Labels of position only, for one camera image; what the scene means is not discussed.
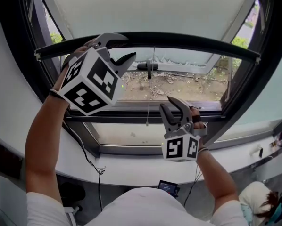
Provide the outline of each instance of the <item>small display screen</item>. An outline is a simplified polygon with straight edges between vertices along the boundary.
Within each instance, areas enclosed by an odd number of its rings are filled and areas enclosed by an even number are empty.
[[[177,188],[176,184],[169,184],[167,182],[160,182],[158,189],[162,189],[163,191],[173,195],[175,193],[175,189]]]

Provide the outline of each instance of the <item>shirt sleeve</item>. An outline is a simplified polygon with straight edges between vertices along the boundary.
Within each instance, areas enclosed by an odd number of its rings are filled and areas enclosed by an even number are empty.
[[[27,193],[28,226],[70,226],[60,202],[43,194]]]
[[[219,207],[213,214],[211,224],[216,226],[248,226],[239,201],[229,201]]]

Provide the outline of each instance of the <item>white cube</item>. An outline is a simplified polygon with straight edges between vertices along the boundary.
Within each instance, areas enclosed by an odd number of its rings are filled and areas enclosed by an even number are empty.
[[[200,136],[192,134],[165,139],[162,152],[168,161],[195,161],[198,157]]]
[[[114,105],[124,90],[121,78],[90,48],[70,65],[58,94],[91,115]]]

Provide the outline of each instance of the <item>black cable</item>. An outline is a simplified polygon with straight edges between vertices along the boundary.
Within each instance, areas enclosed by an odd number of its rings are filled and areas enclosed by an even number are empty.
[[[64,122],[64,124],[67,126],[68,128],[68,132],[74,137],[74,139],[77,141],[78,145],[81,147],[81,149],[83,150],[85,159],[87,160],[87,162],[96,170],[96,172],[98,173],[98,198],[99,198],[99,204],[100,204],[100,209],[102,211],[102,200],[101,200],[101,193],[100,193],[100,177],[101,175],[105,172],[104,168],[96,168],[95,165],[89,160],[86,152],[85,152],[85,148],[83,145],[83,142],[81,140],[81,138]]]
[[[196,176],[195,176],[194,182],[193,182],[193,184],[192,184],[192,186],[191,186],[191,188],[190,188],[190,190],[189,190],[189,193],[188,193],[188,195],[187,195],[187,197],[186,197],[186,199],[185,199],[184,207],[185,207],[185,205],[186,205],[186,202],[187,202],[187,200],[188,200],[188,198],[189,198],[189,195],[191,194],[191,191],[192,191],[194,185],[197,183],[198,179],[203,175],[203,174],[200,175],[201,170],[200,170],[200,172],[199,172],[198,175],[197,175],[197,172],[198,172],[198,165],[197,165],[197,168],[196,168]]]

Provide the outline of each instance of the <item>black window frame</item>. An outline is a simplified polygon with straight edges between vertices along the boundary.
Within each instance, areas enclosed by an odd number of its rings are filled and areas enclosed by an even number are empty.
[[[41,58],[68,54],[75,48],[83,45],[89,39],[96,37],[96,35],[68,40],[55,45],[48,45],[50,42],[48,38],[43,35],[39,21],[33,21],[32,19],[32,22],[35,23],[33,29],[38,29],[38,32],[32,31],[31,24],[27,17],[28,3],[31,2],[31,0],[8,0],[11,7],[6,7],[4,1],[5,0],[0,0],[0,20],[10,50],[28,83],[43,102],[58,75],[58,66],[54,63],[54,60],[36,60],[35,54],[40,54]],[[215,104],[214,107],[211,105],[208,110],[201,110],[203,121],[209,123],[209,135],[204,139],[206,145],[210,145],[218,139],[250,107],[268,83],[282,57],[282,17],[280,21],[279,19],[278,21],[276,20],[279,14],[282,15],[282,0],[261,1],[260,9],[264,10],[265,29],[261,32],[261,17],[259,16],[248,50],[239,47],[234,48],[231,44],[224,44],[219,41],[190,35],[167,34],[168,36],[165,37],[166,34],[164,33],[123,33],[128,38],[131,38],[135,47],[154,45],[156,47],[171,48],[172,46],[173,48],[188,48],[213,53],[219,53],[223,50],[222,54],[228,56],[241,57],[242,55],[247,55],[247,57],[251,58],[250,61],[253,63],[244,59],[239,66],[232,80],[230,99],[225,102],[224,96],[227,93],[226,91],[220,100],[220,104]],[[14,27],[12,29],[8,24],[10,21],[13,21]],[[17,41],[21,41],[22,43],[20,48]],[[257,56],[254,56],[255,53],[251,53],[250,49],[259,52],[259,64],[255,63]],[[92,136],[92,134],[96,132],[92,131],[92,129],[85,128],[83,122],[133,123],[134,121],[134,123],[145,123],[147,104],[147,102],[139,102],[137,106],[138,109],[132,110],[129,109],[129,107],[131,108],[131,104],[118,102],[112,109],[101,111],[91,116],[84,116],[78,111],[68,110],[65,115],[65,121],[71,123],[71,128],[73,128],[79,136],[84,138],[84,141],[87,143],[86,148],[88,151],[95,156],[99,156],[99,144],[96,138]],[[149,123],[161,123],[161,117],[158,112],[158,101],[154,101],[151,104]],[[178,116],[177,109],[172,109],[173,113]]]

